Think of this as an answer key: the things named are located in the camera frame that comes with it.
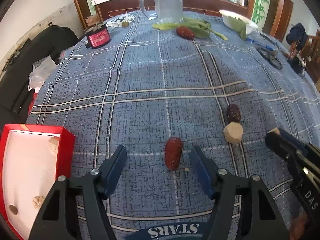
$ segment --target blue pen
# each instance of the blue pen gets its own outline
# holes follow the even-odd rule
[[[252,39],[247,38],[247,41],[248,41],[248,42],[251,42],[251,43],[255,43],[255,44],[257,44],[258,46],[264,47],[264,48],[266,48],[266,49],[268,49],[268,50],[270,50],[270,51],[274,51],[273,48],[271,48],[271,47],[269,47],[269,46],[267,46],[267,45],[261,44],[261,43],[255,41],[255,40],[252,40]]]

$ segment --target red date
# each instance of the red date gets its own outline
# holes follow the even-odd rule
[[[184,27],[184,26],[179,26],[177,29],[176,29],[176,33],[186,39],[186,40],[193,40],[194,37],[195,37],[195,34],[193,33],[192,30],[190,30],[189,28],[187,27]]]
[[[179,167],[182,155],[183,143],[177,137],[167,140],[164,148],[164,163],[170,171],[175,171]]]

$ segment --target leafy green vegetable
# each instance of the leafy green vegetable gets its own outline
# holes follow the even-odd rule
[[[228,20],[232,26],[232,29],[236,31],[240,37],[245,41],[247,38],[247,30],[245,28],[245,22],[240,20],[239,18],[233,18],[231,16],[228,17]]]
[[[210,33],[214,33],[215,35],[219,36],[223,40],[225,41],[228,40],[228,38],[223,34],[210,29],[211,23],[204,20],[198,20],[198,19],[193,19],[189,17],[183,18],[181,23],[157,23],[157,24],[153,24],[152,26],[153,28],[162,30],[162,31],[174,29],[179,26],[185,26],[190,30],[192,30],[195,36],[199,39],[208,38],[210,36]]]

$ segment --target mug handle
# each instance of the mug handle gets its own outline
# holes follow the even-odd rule
[[[139,6],[140,6],[140,10],[148,18],[148,20],[153,20],[157,18],[156,13],[147,13],[146,8],[144,7],[144,0],[139,0]]]

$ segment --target dark brown date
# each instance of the dark brown date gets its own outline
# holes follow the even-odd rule
[[[237,105],[230,105],[227,109],[227,118],[229,122],[240,122],[241,112]]]
[[[164,163],[170,171],[175,171],[179,167],[182,154],[183,143],[177,137],[167,140],[164,148]]]
[[[176,33],[186,39],[186,40],[193,40],[194,37],[195,37],[195,34],[193,33],[192,30],[190,30],[189,28],[187,27],[184,27],[184,26],[179,26],[177,29],[176,29]]]

